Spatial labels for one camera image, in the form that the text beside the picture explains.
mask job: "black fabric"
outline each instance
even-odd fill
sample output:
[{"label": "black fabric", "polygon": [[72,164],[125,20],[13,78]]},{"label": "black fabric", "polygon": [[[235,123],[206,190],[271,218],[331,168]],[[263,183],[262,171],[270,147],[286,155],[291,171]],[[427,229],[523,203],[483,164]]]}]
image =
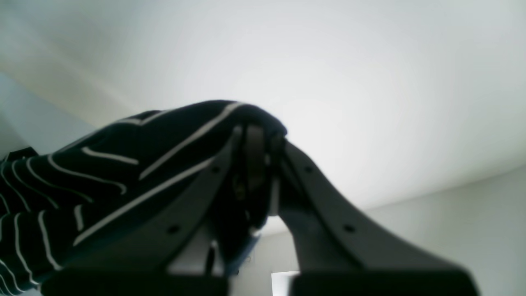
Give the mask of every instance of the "black fabric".
[{"label": "black fabric", "polygon": [[195,169],[170,186],[182,191],[248,122],[267,137],[286,134],[258,107],[209,101],[116,121],[49,155],[10,154],[0,166],[0,293],[34,288],[82,250],[155,214],[169,201],[149,196],[152,189]]}]

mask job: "screw hole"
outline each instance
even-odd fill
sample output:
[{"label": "screw hole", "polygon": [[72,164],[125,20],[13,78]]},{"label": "screw hole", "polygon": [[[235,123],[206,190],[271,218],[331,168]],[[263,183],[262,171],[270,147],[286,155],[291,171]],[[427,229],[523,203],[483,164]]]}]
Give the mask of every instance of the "screw hole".
[{"label": "screw hole", "polygon": [[181,229],[181,227],[179,227],[179,225],[173,225],[170,228],[168,228],[168,233],[169,234],[174,234],[176,232],[179,232],[180,229]]},{"label": "screw hole", "polygon": [[356,229],[349,224],[345,224],[343,226],[343,229],[345,229],[345,231],[350,232],[350,233],[356,232]]}]

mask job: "white wall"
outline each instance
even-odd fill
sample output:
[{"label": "white wall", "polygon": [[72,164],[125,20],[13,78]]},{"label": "white wall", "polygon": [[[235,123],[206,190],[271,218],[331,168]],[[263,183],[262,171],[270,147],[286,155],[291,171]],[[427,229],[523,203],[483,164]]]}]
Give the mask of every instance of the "white wall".
[{"label": "white wall", "polygon": [[[484,296],[526,295],[526,166],[461,188],[366,211],[395,234],[471,270]],[[235,296],[271,296],[270,274],[298,269],[289,233],[261,239]]]},{"label": "white wall", "polygon": [[9,143],[0,142],[0,152],[32,146],[39,154],[51,153],[93,130],[0,73],[0,135],[10,136]]},{"label": "white wall", "polygon": [[256,245],[253,257],[232,279],[231,296],[271,296],[271,273],[298,270],[296,250],[289,232],[263,237]]}]

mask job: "black striped cloth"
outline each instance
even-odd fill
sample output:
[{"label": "black striped cloth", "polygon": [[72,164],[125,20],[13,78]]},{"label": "black striped cloth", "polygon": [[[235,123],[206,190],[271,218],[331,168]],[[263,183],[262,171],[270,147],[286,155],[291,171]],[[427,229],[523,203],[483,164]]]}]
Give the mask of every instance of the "black striped cloth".
[{"label": "black striped cloth", "polygon": [[0,293],[37,287],[94,245],[157,213],[240,123],[286,130],[247,104],[210,101],[122,119],[49,154],[27,149],[0,167]]}]

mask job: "white ceiling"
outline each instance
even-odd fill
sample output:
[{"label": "white ceiling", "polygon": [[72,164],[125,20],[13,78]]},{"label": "white ceiling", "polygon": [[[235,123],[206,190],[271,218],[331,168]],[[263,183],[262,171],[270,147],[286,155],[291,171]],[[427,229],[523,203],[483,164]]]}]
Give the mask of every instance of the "white ceiling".
[{"label": "white ceiling", "polygon": [[280,118],[366,208],[526,163],[526,4],[5,2],[0,66],[101,126],[214,98]]}]

